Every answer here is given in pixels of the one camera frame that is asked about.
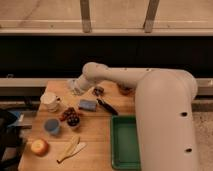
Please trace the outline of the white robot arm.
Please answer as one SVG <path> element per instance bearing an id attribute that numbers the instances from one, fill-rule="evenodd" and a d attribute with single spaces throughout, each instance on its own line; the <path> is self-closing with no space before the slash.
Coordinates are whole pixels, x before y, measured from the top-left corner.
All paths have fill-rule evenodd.
<path id="1" fill-rule="evenodd" d="M 135 115 L 142 171 L 200 171 L 192 117 L 198 86 L 179 69 L 110 68 L 89 62 L 70 83 L 82 95 L 109 80 L 135 90 Z"/>

